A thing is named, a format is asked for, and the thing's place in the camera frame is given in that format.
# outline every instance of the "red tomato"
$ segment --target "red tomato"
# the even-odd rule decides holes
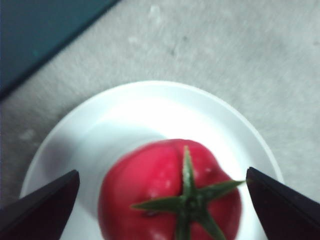
[[[184,146],[189,148],[197,188],[231,179],[213,154],[198,142],[170,139],[144,145],[123,156],[103,180],[98,216],[105,239],[175,239],[175,214],[132,209],[131,205],[182,194]],[[238,190],[209,202],[207,210],[226,239],[233,240],[241,215]],[[192,222],[191,239],[212,240],[212,237],[200,224]]]

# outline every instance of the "dark teal object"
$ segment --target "dark teal object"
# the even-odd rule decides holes
[[[117,0],[2,0],[0,100]]]

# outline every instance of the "tomato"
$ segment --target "tomato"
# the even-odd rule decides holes
[[[189,180],[191,185],[194,181],[194,191],[184,187],[184,181],[188,181],[184,169],[187,167],[184,163],[186,147],[191,164]],[[98,203],[102,235],[108,240],[174,240],[177,226],[181,225],[180,228],[185,228],[181,231],[189,231],[192,240],[212,240],[215,235],[210,235],[211,231],[204,226],[213,219],[212,224],[216,223],[225,236],[219,239],[233,240],[242,208],[239,191],[235,188],[240,182],[220,198],[214,199],[211,195],[210,199],[214,200],[209,199],[207,203],[202,200],[208,195],[205,193],[207,186],[216,189],[215,185],[232,183],[230,180],[214,155],[198,142],[169,139],[144,145],[119,159],[104,177]],[[162,203],[170,197],[174,197],[172,201],[179,201],[171,205],[174,209],[132,207],[153,200]],[[207,220],[198,212],[208,213]]]

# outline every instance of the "green calyx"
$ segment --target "green calyx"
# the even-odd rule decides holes
[[[159,197],[134,204],[131,207],[140,210],[169,212],[177,215],[176,240],[190,240],[190,223],[198,222],[215,240],[226,240],[215,220],[207,209],[208,202],[218,199],[244,181],[224,181],[203,188],[196,188],[190,152],[184,147],[183,192],[180,196]]]

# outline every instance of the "white plate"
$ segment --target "white plate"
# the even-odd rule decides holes
[[[102,240],[97,200],[105,173],[123,154],[150,141],[198,141],[236,180],[249,166],[283,181],[262,137],[235,109],[197,88],[143,81],[104,91],[69,113],[47,136],[26,174],[21,197],[76,169],[80,188],[62,240]],[[247,187],[237,240],[266,240]]]

